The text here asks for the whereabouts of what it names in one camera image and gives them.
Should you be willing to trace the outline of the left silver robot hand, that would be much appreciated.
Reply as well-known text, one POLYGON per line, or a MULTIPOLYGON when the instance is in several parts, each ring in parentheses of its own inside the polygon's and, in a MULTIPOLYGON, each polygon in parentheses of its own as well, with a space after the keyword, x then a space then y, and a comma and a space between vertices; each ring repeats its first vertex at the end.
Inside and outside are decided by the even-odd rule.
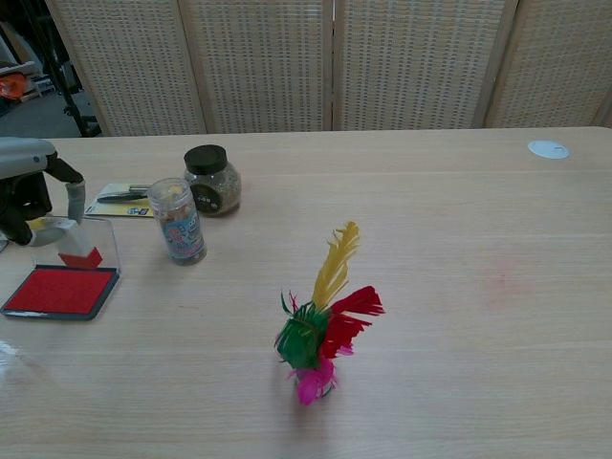
POLYGON ((65 185, 68 220, 80 224, 86 197, 83 176, 59 158, 51 142, 1 139, 1 232, 17 245, 44 247, 68 233, 64 228, 31 229, 28 225, 53 208, 45 181, 47 175, 65 185))

